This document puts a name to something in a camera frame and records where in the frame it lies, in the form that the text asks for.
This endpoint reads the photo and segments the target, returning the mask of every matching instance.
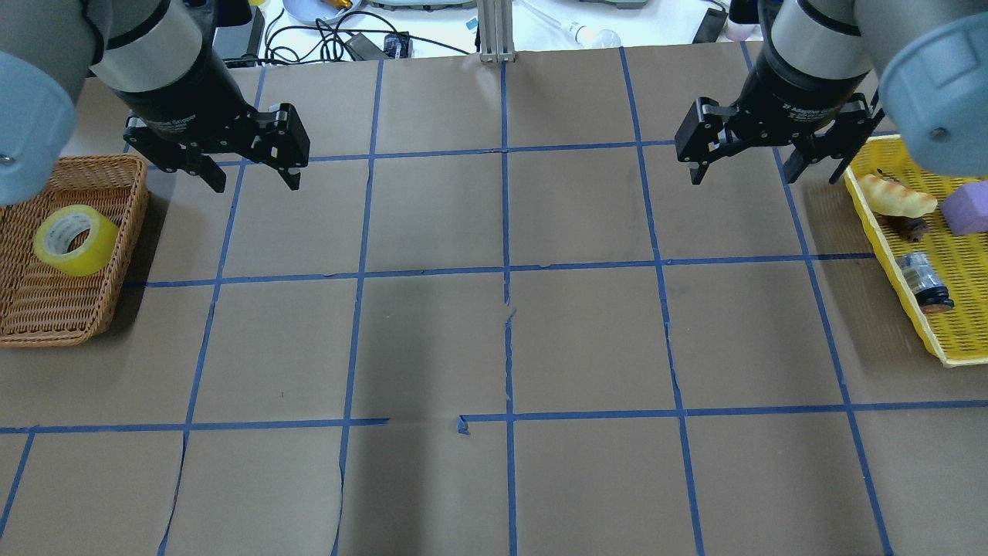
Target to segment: purple sponge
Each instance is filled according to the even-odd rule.
[[[988,232],[988,181],[965,183],[940,203],[954,235]]]

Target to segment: robotic arm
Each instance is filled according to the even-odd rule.
[[[123,137],[160,169],[222,192],[208,155],[236,152],[298,188],[309,139],[295,108],[248,104],[181,1],[6,0],[0,12],[0,205],[44,187],[89,69],[130,106]]]
[[[885,112],[921,166],[988,173],[988,0],[734,0],[730,17],[765,43],[738,99],[699,97],[676,132],[694,184],[721,157],[787,144],[789,183],[827,156],[843,159],[833,183]],[[872,66],[878,111],[855,92]]]

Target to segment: yellow plastic basket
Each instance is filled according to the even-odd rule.
[[[864,233],[927,350],[939,357],[945,367],[988,363],[988,233],[953,235],[940,210],[936,210],[924,217],[930,232],[922,241],[903,240],[891,228],[878,223],[858,184],[857,176],[878,175],[878,168],[941,202],[959,186],[985,178],[931,174],[909,157],[900,136],[869,139],[845,172]],[[896,257],[912,251],[927,253],[956,302],[953,311],[927,316],[920,310],[895,262]]]

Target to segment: metal frame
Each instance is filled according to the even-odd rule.
[[[515,61],[511,0],[477,0],[477,21],[481,61]]]

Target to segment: blue tape grid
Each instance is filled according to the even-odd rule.
[[[744,43],[741,43],[740,46],[745,62],[750,68],[752,63],[751,63],[751,56],[747,50],[747,47],[745,46]],[[801,251],[799,254],[751,256],[751,257],[684,258],[684,259],[662,258],[658,245],[657,235],[655,232],[654,213],[652,211],[651,198],[648,188],[648,172],[645,164],[644,148],[646,146],[654,146],[654,145],[670,145],[673,144],[674,142],[672,140],[643,140],[642,139],[641,128],[638,119],[638,111],[634,97],[634,89],[632,85],[630,70],[627,63],[627,58],[625,56],[625,52],[623,48],[619,50],[619,54],[620,54],[621,67],[623,70],[625,86],[627,89],[628,103],[631,111],[632,122],[634,125],[635,141],[535,145],[535,146],[509,146],[507,66],[506,64],[502,63],[501,74],[500,74],[502,134],[501,134],[501,145],[499,147],[488,148],[488,149],[413,151],[413,152],[383,153],[383,154],[376,153],[377,123],[378,123],[379,109],[380,109],[381,81],[383,77],[383,62],[379,62],[377,66],[377,77],[376,77],[375,93],[374,93],[374,105],[373,105],[373,117],[371,124],[369,153],[367,155],[358,154],[358,155],[339,155],[339,156],[313,156],[310,158],[311,162],[313,163],[338,161],[338,160],[366,160],[368,162],[369,174],[368,174],[367,193],[365,197],[364,227],[361,238],[361,257],[360,257],[360,266],[358,272],[338,273],[332,275],[307,274],[307,275],[224,277],[223,266],[225,264],[226,254],[229,248],[230,237],[233,230],[233,223],[236,216],[237,205],[239,202],[241,187],[243,183],[244,170],[248,165],[254,164],[254,162],[251,162],[246,159],[241,159],[239,162],[237,161],[220,162],[219,163],[220,166],[231,166],[231,167],[237,166],[238,173],[237,173],[236,185],[233,191],[229,217],[227,220],[227,225],[223,237],[223,244],[220,252],[219,263],[217,265],[215,277],[213,279],[203,279],[203,280],[184,280],[184,281],[172,281],[172,282],[141,282],[141,283],[128,283],[125,285],[126,287],[129,288],[139,288],[139,287],[180,288],[180,287],[205,287],[205,286],[211,286],[213,288],[209,313],[206,318],[206,326],[203,334],[203,342],[200,348],[199,358],[197,360],[196,372],[194,376],[192,391],[190,392],[189,405],[188,405],[185,421],[180,423],[137,423],[137,424],[105,424],[105,425],[35,425],[35,426],[23,426],[23,427],[0,427],[0,434],[23,434],[26,436],[24,449],[21,454],[21,458],[18,464],[17,471],[15,473],[14,480],[9,490],[9,494],[6,498],[6,502],[3,507],[3,512],[0,513],[0,536],[3,535],[3,531],[10,517],[11,508],[17,496],[18,487],[20,486],[21,480],[23,478],[24,470],[25,467],[27,466],[28,459],[31,454],[31,449],[34,444],[34,440],[38,434],[73,434],[73,433],[91,433],[91,432],[135,432],[135,431],[182,431],[183,433],[182,465],[184,465],[185,450],[188,446],[189,434],[193,430],[241,430],[241,429],[310,428],[310,427],[339,426],[341,427],[341,432],[342,432],[341,444],[340,444],[340,473],[341,473],[341,477],[345,478],[347,453],[349,448],[350,428],[352,426],[380,426],[387,424],[386,418],[352,418],[354,378],[355,378],[356,364],[357,364],[357,345],[358,345],[359,332],[360,332],[360,316],[361,316],[361,306],[363,300],[363,286],[364,286],[364,281],[366,279],[392,278],[392,277],[403,277],[403,276],[502,273],[504,275],[505,304],[510,305],[511,274],[513,272],[537,272],[537,271],[577,270],[577,269],[595,269],[595,268],[654,267],[656,271],[656,281],[659,292],[659,299],[662,308],[663,328],[666,336],[665,337],[666,347],[667,347],[667,352],[669,354],[670,380],[672,381],[673,384],[674,398],[676,403],[676,407],[674,409],[599,411],[599,412],[543,412],[543,413],[516,414],[514,412],[514,400],[513,400],[514,389],[513,389],[513,377],[512,377],[512,371],[513,371],[512,318],[508,318],[507,322],[505,323],[505,388],[507,394],[507,403],[506,403],[505,412],[503,414],[492,414],[492,415],[463,415],[460,416],[458,420],[458,427],[461,432],[468,433],[467,427],[468,424],[471,422],[504,422],[506,424],[506,441],[507,441],[507,458],[508,458],[507,472],[508,472],[509,539],[510,539],[510,552],[512,556],[517,556],[518,554],[517,511],[516,511],[517,495],[516,495],[516,484],[515,484],[515,445],[514,445],[514,423],[516,421],[600,419],[600,418],[617,418],[617,419],[675,418],[680,425],[680,439],[681,439],[681,448],[683,450],[685,480],[688,488],[690,511],[693,522],[693,528],[694,528],[695,542],[697,545],[697,552],[699,555],[703,555],[704,549],[703,549],[702,532],[700,526],[700,509],[697,503],[696,484],[693,476],[689,436],[686,427],[687,417],[796,415],[796,414],[817,414],[817,413],[844,413],[847,415],[849,427],[851,429],[852,437],[854,439],[854,444],[862,466],[865,487],[867,489],[868,498],[871,503],[875,524],[878,529],[878,534],[882,542],[883,550],[885,554],[892,554],[893,553],[892,547],[888,539],[888,534],[885,529],[884,520],[881,514],[881,508],[878,503],[877,494],[874,489],[874,483],[873,480],[871,479],[870,471],[868,468],[867,458],[865,454],[865,447],[862,442],[861,434],[858,430],[856,413],[901,411],[901,410],[908,411],[908,410],[988,408],[988,400],[952,400],[952,401],[941,401],[941,402],[921,401],[921,402],[878,403],[878,404],[855,404],[852,402],[847,384],[845,383],[843,368],[841,366],[840,357],[837,353],[836,343],[834,341],[833,332],[830,328],[826,307],[823,303],[823,298],[820,293],[819,282],[816,277],[813,263],[814,261],[825,261],[825,260],[867,259],[867,258],[874,258],[874,255],[871,253],[814,254],[809,252],[808,245],[806,243],[806,238],[803,233],[802,223],[800,221],[798,211],[796,210],[794,201],[792,199],[791,190],[788,187],[788,184],[784,183],[784,179],[782,179],[782,159],[777,149],[774,149],[774,157],[775,157],[776,165],[780,172],[780,178],[782,179],[783,182],[783,189],[786,195],[786,201],[789,206],[789,211],[792,216],[793,225],[795,226],[796,234],[799,239],[800,251]],[[262,68],[259,83],[258,83],[257,94],[254,99],[255,107],[259,106],[260,104],[261,95],[264,89],[265,76],[266,76],[266,69]],[[127,151],[127,147],[128,145],[124,146],[124,151]],[[652,250],[654,253],[653,260],[563,263],[563,264],[551,264],[544,266],[543,265],[512,265],[510,258],[510,233],[509,233],[509,220],[510,220],[509,219],[509,186],[510,186],[509,154],[512,152],[543,152],[543,151],[556,151],[556,150],[582,150],[582,149],[603,149],[603,148],[625,148],[625,147],[634,147],[638,155],[638,165],[639,165],[639,172],[642,182],[642,195],[644,198],[644,204],[646,209],[649,239],[651,240]],[[366,271],[368,230],[369,230],[370,216],[371,216],[371,193],[372,193],[372,182],[373,182],[373,170],[374,170],[374,162],[377,159],[477,155],[477,154],[488,154],[488,153],[500,153],[502,155],[502,211],[503,211],[503,236],[504,236],[503,237],[503,241],[504,241],[503,266],[416,269],[416,270],[385,271],[385,272]],[[668,310],[668,300],[665,292],[665,281],[664,281],[664,271],[663,271],[664,267],[678,266],[678,265],[696,265],[696,264],[745,264],[745,263],[787,262],[787,261],[793,261],[793,262],[801,261],[806,265],[807,273],[810,277],[810,282],[814,293],[814,298],[817,303],[817,309],[820,313],[821,323],[823,324],[828,347],[831,353],[831,358],[833,360],[835,375],[841,390],[843,403],[838,405],[819,405],[819,406],[694,408],[694,409],[688,409],[684,407],[682,393],[679,389],[679,385],[676,380],[676,365],[673,356],[672,345],[669,338],[670,318],[669,318],[669,310]],[[349,362],[348,376],[347,376],[347,392],[346,392],[344,417],[336,418],[336,419],[310,419],[310,420],[286,420],[286,421],[193,422],[196,400],[198,398],[200,381],[202,379],[203,365],[206,359],[206,350],[208,348],[209,335],[212,328],[215,304],[219,300],[219,295],[222,286],[226,284],[242,284],[242,283],[258,283],[258,282],[336,280],[336,279],[356,279],[358,284],[357,296],[354,307],[353,328],[351,335],[351,353],[350,353],[350,362]],[[178,485],[176,486],[175,495],[176,497],[178,495]],[[166,533],[162,538],[161,544],[159,546],[159,554],[164,553],[167,547],[167,539],[168,539],[168,530],[166,530]],[[339,527],[337,528],[337,539],[333,547],[333,552],[332,552],[333,556],[336,556],[338,554],[338,550],[339,550]]]

